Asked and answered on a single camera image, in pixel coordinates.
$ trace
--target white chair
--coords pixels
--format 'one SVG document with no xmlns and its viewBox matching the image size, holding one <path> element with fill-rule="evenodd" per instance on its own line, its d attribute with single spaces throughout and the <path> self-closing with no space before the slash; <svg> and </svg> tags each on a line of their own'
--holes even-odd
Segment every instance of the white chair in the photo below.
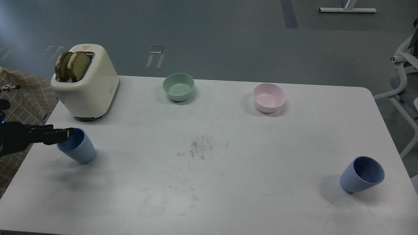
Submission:
<svg viewBox="0 0 418 235">
<path fill-rule="evenodd" d="M 414 130 L 414 137 L 405 147 L 405 149 L 400 153 L 401 159 L 404 159 L 404 157 L 409 153 L 409 151 L 411 151 L 415 144 L 418 143 L 418 124 L 416 123 L 416 120 L 413 119 L 402 107 L 400 101 L 398 101 L 396 98 L 396 96 L 400 96 L 400 99 L 410 105 L 414 111 L 418 109 L 418 98 L 413 100 L 405 90 L 407 84 L 405 67 L 413 66 L 415 69 L 418 69 L 418 59 L 416 58 L 416 56 L 418 56 L 417 45 L 418 27 L 415 27 L 414 33 L 398 47 L 394 56 L 390 58 L 392 63 L 395 64 L 395 70 L 399 76 L 399 82 L 395 82 L 397 83 L 397 88 L 394 87 L 395 89 L 392 91 L 373 96 L 375 100 L 388 98 Z"/>
</svg>

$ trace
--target bread slice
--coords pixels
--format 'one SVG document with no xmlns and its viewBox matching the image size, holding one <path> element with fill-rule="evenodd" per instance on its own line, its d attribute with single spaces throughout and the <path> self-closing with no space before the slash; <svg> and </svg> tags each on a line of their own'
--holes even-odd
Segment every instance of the bread slice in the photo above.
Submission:
<svg viewBox="0 0 418 235">
<path fill-rule="evenodd" d="M 55 76 L 57 81 L 66 82 L 69 78 L 67 72 L 68 61 L 72 56 L 72 52 L 64 52 L 59 57 L 55 63 Z"/>
<path fill-rule="evenodd" d="M 90 57 L 84 51 L 73 53 L 67 66 L 68 75 L 72 82 L 78 82 L 83 78 L 89 64 Z"/>
</svg>

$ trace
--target cup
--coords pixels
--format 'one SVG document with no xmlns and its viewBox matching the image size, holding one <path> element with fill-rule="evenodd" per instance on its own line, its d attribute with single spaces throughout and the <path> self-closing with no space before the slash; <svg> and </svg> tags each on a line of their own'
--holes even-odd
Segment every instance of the cup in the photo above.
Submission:
<svg viewBox="0 0 418 235">
<path fill-rule="evenodd" d="M 372 158 L 354 159 L 340 177 L 341 188 L 349 193 L 363 191 L 380 184 L 385 178 L 382 166 Z"/>
<path fill-rule="evenodd" d="M 86 164 L 96 157 L 96 149 L 87 134 L 80 128 L 74 128 L 74 135 L 64 142 L 58 143 L 57 147 L 63 153 L 77 162 Z"/>
</svg>

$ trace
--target toaster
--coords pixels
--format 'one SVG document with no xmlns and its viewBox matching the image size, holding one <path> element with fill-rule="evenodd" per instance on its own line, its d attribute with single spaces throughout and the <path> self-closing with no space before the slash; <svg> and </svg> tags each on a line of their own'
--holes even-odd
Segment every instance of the toaster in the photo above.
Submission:
<svg viewBox="0 0 418 235">
<path fill-rule="evenodd" d="M 90 64 L 78 82 L 59 82 L 52 77 L 51 87 L 65 108 L 78 121 L 94 121 L 109 109 L 119 77 L 106 50 L 96 44 L 76 45 L 70 52 L 84 51 Z"/>
</svg>

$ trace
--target plaid fabric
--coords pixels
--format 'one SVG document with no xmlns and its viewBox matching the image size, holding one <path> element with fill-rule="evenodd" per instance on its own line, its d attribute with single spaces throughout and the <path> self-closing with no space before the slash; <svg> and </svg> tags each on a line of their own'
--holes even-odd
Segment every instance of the plaid fabric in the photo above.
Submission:
<svg viewBox="0 0 418 235">
<path fill-rule="evenodd" d="M 0 67 L 0 86 L 20 85 L 21 89 L 1 92 L 0 99 L 10 102 L 5 110 L 5 122 L 18 121 L 22 124 L 43 125 L 44 117 L 52 113 L 57 104 L 50 82 L 44 78 L 24 74 Z M 32 145 L 20 153 L 0 158 L 0 198 L 12 181 Z"/>
</svg>

